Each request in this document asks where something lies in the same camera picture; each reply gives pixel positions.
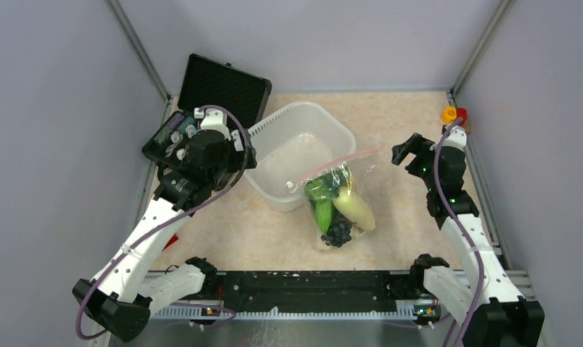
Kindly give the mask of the clear zip top bag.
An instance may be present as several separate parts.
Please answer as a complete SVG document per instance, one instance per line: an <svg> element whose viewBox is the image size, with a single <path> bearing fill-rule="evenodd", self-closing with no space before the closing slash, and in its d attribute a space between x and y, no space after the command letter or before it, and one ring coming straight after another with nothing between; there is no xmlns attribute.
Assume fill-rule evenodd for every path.
<svg viewBox="0 0 583 347"><path fill-rule="evenodd" d="M316 247L340 249L376 230L373 209L380 150L362 150L327 162L286 183L312 218Z"/></svg>

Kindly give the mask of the white radish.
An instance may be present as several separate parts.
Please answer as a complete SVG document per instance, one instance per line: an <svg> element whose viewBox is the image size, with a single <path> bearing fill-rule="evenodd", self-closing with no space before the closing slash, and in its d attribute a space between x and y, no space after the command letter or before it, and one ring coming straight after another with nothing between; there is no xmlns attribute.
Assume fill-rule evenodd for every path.
<svg viewBox="0 0 583 347"><path fill-rule="evenodd" d="M334 207L362 231L374 231L375 216L368 203L354 190L339 188L339 195L333 199Z"/></svg>

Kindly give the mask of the white plastic basket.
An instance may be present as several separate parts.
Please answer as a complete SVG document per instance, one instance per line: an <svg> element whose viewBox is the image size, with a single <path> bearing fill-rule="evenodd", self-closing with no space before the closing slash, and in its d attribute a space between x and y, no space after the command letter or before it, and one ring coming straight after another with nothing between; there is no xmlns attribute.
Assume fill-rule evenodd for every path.
<svg viewBox="0 0 583 347"><path fill-rule="evenodd" d="M270 207L289 212L302 204L289 182L332 160L352 154L352 132L318 103L296 101L249 129L257 166L244 176Z"/></svg>

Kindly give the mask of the green leaf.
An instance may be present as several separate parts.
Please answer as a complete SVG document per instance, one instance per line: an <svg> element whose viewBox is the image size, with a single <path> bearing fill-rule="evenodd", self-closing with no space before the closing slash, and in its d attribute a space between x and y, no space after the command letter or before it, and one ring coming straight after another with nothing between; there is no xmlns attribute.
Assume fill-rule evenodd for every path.
<svg viewBox="0 0 583 347"><path fill-rule="evenodd" d="M310 200L331 200L338 197L341 185L337 175L327 174L307 182L304 193Z"/></svg>

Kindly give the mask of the green bok choy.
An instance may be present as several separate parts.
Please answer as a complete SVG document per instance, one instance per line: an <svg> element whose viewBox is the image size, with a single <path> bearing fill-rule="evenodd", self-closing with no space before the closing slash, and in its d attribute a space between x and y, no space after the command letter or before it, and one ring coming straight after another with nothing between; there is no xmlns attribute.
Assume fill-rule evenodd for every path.
<svg viewBox="0 0 583 347"><path fill-rule="evenodd" d="M330 199L321 199L314 201L312 205L315 223L326 234L333 219L333 202Z"/></svg>

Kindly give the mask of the black grape bunch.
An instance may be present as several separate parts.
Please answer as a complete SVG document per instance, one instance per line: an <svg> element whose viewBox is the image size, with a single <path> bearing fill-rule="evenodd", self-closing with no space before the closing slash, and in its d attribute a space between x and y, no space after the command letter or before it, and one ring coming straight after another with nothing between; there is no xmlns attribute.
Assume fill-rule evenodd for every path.
<svg viewBox="0 0 583 347"><path fill-rule="evenodd" d="M348 221L332 222L329 229L320 237L320 240L329 247L340 248L352 240L352 224Z"/></svg>

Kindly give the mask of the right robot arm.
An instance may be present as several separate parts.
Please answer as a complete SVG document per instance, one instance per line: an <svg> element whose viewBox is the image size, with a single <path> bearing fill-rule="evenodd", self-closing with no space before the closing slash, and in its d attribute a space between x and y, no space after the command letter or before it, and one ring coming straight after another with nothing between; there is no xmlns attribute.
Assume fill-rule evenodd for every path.
<svg viewBox="0 0 583 347"><path fill-rule="evenodd" d="M434 295L459 325L454 346L537 346L545 321L538 301L529 300L506 273L482 227L479 210L464 189L465 134L439 145L414 133L392 148L392 163L406 166L427 188L427 210L454 248L467 279L463 284L443 261L427 254L414 262L410 291Z"/></svg>

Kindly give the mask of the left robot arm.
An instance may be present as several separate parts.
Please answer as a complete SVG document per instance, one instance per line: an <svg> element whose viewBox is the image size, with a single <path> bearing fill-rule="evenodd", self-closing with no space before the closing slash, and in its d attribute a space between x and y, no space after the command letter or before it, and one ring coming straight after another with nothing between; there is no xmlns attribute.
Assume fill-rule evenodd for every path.
<svg viewBox="0 0 583 347"><path fill-rule="evenodd" d="M114 257L72 289L80 304L75 332L82 340L112 334L130 341L159 309L189 294L207 299L216 292L215 277L192 263L153 283L146 283L145 276L192 215L223 197L246 169L256 166L249 132L230 132L225 126L191 135L171 130L163 142L153 138L144 149L151 146L156 151L147 156L168 173L160 174L162 183Z"/></svg>

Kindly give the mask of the red yellow emergency button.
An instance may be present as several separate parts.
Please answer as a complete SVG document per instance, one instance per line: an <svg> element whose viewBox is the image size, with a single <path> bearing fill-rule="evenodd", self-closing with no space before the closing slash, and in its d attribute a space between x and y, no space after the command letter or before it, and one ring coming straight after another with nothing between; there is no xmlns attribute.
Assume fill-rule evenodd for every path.
<svg viewBox="0 0 583 347"><path fill-rule="evenodd" d="M470 134L471 127L468 122L467 110L465 108L454 106L446 107L441 114L441 120L443 122L441 133L443 134L446 128L457 119L461 119L459 126L462 127L467 134Z"/></svg>

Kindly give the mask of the black open case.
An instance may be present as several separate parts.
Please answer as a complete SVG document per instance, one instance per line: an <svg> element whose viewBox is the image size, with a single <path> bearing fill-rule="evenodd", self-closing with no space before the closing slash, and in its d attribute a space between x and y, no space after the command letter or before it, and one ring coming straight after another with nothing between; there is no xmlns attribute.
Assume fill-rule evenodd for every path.
<svg viewBox="0 0 583 347"><path fill-rule="evenodd" d="M178 110L142 147L146 158L175 167L178 160L170 148L174 133L187 138L184 128L196 125L193 111L204 105L216 105L232 112L240 124L249 129L264 114L271 94L271 81L249 72L222 64L196 53L190 54L177 101Z"/></svg>

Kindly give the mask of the red blue toy block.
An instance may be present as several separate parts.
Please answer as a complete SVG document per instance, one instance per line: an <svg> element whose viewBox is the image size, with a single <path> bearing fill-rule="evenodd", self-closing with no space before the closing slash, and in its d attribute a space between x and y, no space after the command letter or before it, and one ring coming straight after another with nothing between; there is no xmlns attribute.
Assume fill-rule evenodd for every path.
<svg viewBox="0 0 583 347"><path fill-rule="evenodd" d="M166 243L166 245L164 246L164 249L169 248L172 244L176 243L179 240L179 237L174 234Z"/></svg>

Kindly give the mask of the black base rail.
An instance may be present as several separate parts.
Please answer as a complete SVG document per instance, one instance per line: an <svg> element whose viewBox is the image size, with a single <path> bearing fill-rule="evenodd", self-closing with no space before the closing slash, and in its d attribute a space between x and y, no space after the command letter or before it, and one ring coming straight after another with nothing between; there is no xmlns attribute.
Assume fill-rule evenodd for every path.
<svg viewBox="0 0 583 347"><path fill-rule="evenodd" d="M412 317L418 325L437 322L444 305L441 297L424 287L427 270L446 270L440 257L423 254L407 272L302 271L298 273L220 273L204 259L192 258L183 266L144 282L131 302L117 293L94 291L86 314L121 338L134 338L139 329L162 309L189 307L199 321L217 317L289 319L381 315Z"/></svg>

